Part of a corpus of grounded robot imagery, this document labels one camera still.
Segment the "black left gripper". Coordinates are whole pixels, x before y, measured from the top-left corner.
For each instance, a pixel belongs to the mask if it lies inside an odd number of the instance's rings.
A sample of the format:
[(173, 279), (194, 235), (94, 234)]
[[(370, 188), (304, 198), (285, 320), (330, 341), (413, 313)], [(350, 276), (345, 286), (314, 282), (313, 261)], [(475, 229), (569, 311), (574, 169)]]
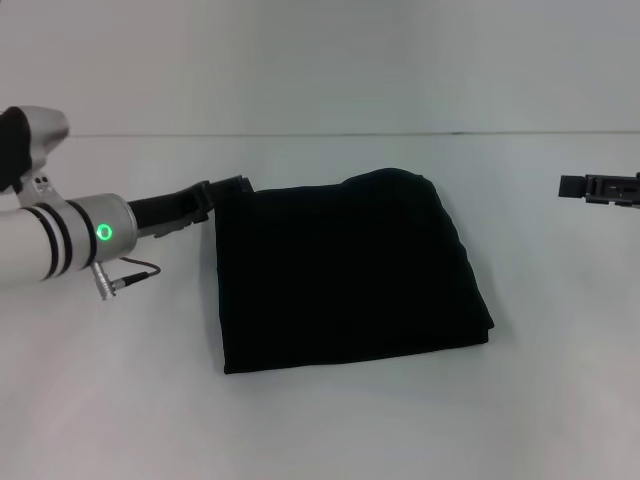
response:
[(161, 238), (209, 219), (209, 212), (241, 193), (252, 193), (244, 176), (217, 182), (203, 181), (181, 191), (128, 203), (136, 223), (137, 237)]

